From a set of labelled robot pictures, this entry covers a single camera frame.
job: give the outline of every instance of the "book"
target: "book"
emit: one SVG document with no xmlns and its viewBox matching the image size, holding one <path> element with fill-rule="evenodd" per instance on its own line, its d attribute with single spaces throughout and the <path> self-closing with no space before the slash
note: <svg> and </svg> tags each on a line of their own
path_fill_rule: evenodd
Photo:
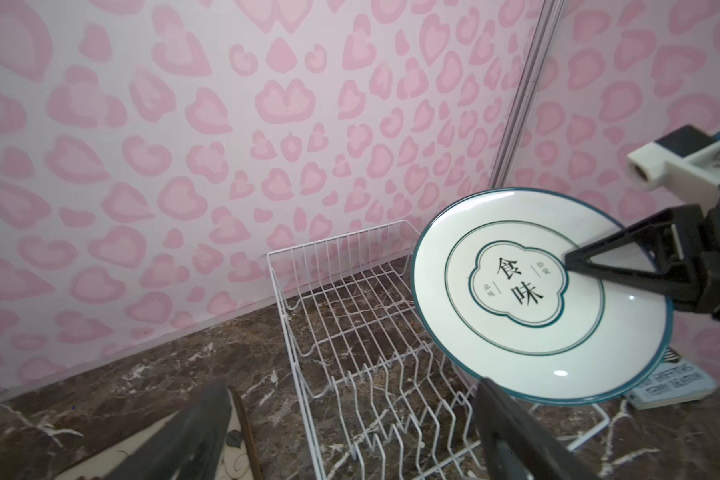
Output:
<svg viewBox="0 0 720 480">
<path fill-rule="evenodd" d="M 667 348 L 658 367 L 624 397 L 634 408 L 644 410 L 699 400 L 716 389 L 717 382 L 708 373 Z"/>
</svg>

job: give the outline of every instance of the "pink wall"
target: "pink wall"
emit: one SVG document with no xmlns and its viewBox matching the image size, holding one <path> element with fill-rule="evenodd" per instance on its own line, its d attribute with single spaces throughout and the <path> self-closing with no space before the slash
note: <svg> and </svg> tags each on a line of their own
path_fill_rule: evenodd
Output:
<svg viewBox="0 0 720 480">
<path fill-rule="evenodd" d="M 0 391 L 269 302 L 271 249 L 485 187 L 538 10 L 0 0 Z"/>
<path fill-rule="evenodd" d="M 625 155 L 692 123 L 720 129 L 720 0 L 569 0 L 509 183 L 632 223 L 678 204 L 624 174 Z M 675 317 L 674 345 L 720 381 L 720 324 Z"/>
</svg>

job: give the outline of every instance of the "plate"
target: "plate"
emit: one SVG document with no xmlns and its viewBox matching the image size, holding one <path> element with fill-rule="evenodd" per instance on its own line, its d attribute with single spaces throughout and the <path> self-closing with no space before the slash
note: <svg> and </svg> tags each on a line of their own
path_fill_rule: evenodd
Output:
<svg viewBox="0 0 720 480">
<path fill-rule="evenodd" d="M 583 405 L 621 395 L 660 362 L 669 298 L 568 272 L 565 254 L 621 230 L 566 195 L 505 188 L 457 201 L 413 252 L 413 298 L 432 338 L 471 376 L 510 395 Z M 655 271 L 628 245 L 599 264 Z"/>
</svg>

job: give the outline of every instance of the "metal strip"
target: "metal strip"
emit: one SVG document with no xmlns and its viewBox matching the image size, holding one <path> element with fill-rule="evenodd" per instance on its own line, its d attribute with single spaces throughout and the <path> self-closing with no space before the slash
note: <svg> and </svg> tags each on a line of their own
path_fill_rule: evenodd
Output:
<svg viewBox="0 0 720 480">
<path fill-rule="evenodd" d="M 493 165 L 493 172 L 490 175 L 489 189 L 503 187 L 507 182 L 509 169 L 512 167 L 514 155 L 523 135 L 530 107 L 536 97 L 541 69 L 552 44 L 552 38 L 564 5 L 565 0 L 546 0 L 541 9 L 536 33 L 533 35 L 533 43 L 530 45 L 523 75 L 519 80 L 517 93 L 512 102 L 512 110 L 509 111 L 507 127 L 496 155 L 496 163 Z"/>
</svg>

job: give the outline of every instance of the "white wire dish rack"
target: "white wire dish rack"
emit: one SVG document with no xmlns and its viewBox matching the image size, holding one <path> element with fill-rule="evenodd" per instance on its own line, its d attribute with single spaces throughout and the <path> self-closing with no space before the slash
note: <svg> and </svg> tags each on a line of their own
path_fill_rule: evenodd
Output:
<svg viewBox="0 0 720 480">
<path fill-rule="evenodd" d="M 320 480 L 485 476 L 475 388 L 413 305 L 419 235 L 400 220 L 267 255 Z M 608 425 L 597 405 L 569 410 L 581 422 L 545 425 L 568 450 Z"/>
</svg>

